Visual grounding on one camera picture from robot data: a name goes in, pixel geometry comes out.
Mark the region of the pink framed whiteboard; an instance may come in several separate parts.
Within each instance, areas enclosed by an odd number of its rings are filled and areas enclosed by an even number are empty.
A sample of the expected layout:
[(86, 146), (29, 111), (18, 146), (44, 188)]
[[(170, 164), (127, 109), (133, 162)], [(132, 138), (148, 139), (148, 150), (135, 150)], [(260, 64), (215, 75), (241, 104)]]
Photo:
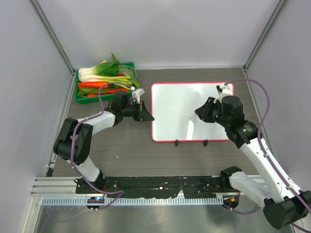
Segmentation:
[(228, 141), (224, 128), (195, 117), (221, 82), (154, 83), (151, 86), (152, 140), (155, 142)]

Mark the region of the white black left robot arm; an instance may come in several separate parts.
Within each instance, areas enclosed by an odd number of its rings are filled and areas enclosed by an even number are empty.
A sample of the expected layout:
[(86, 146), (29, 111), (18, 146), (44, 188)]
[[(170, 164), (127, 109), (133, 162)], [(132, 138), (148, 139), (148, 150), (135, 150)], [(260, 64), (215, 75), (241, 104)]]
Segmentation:
[(89, 153), (91, 140), (96, 133), (117, 126), (125, 117), (134, 121), (153, 121), (140, 97), (144, 90), (139, 88), (132, 93), (117, 91), (109, 106), (99, 113), (83, 119), (67, 118), (53, 146), (53, 152), (70, 163), (92, 193), (100, 193), (104, 189), (103, 172), (92, 162)]

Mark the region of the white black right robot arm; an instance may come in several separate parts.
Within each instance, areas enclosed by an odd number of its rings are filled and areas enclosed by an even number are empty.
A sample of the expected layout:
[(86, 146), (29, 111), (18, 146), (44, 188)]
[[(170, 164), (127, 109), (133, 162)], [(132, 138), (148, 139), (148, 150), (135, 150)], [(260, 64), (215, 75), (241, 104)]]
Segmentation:
[(210, 97), (195, 114), (205, 123), (221, 125), (229, 140), (246, 155), (264, 180), (264, 184), (259, 184), (240, 168), (232, 166), (221, 171), (219, 185), (222, 190), (235, 189), (244, 193), (278, 230), (311, 212), (310, 191), (302, 191), (280, 167), (256, 125), (245, 119), (243, 104), (237, 96), (226, 96), (221, 100)]

